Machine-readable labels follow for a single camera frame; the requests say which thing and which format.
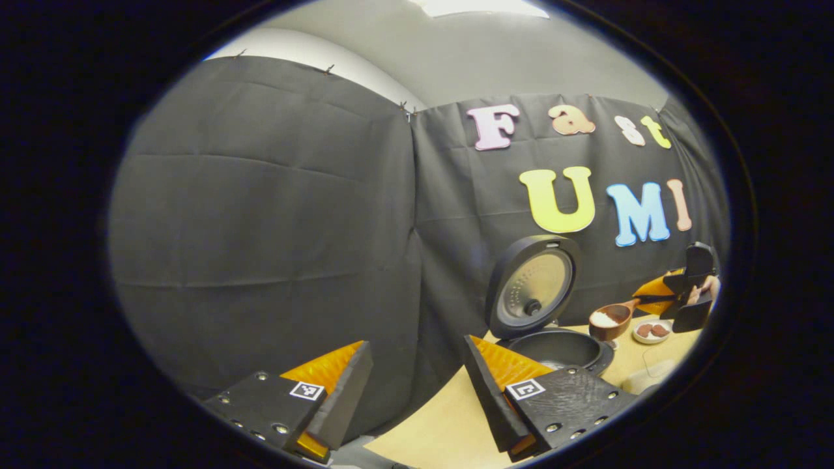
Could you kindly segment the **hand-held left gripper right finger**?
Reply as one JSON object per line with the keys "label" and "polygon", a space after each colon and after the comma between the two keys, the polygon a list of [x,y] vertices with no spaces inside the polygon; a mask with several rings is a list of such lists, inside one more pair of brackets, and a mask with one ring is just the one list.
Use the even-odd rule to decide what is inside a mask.
{"label": "hand-held left gripper right finger", "polygon": [[552,370],[473,335],[463,342],[464,366],[489,430],[512,461],[589,436],[637,400],[582,366]]}

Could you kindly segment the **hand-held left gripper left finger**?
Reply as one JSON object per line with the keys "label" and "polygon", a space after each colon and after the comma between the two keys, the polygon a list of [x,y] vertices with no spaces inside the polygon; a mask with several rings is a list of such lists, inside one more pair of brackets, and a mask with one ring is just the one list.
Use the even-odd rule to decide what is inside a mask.
{"label": "hand-held left gripper left finger", "polygon": [[372,368],[369,341],[357,341],[288,371],[253,372],[203,406],[256,442],[326,465],[343,444]]}

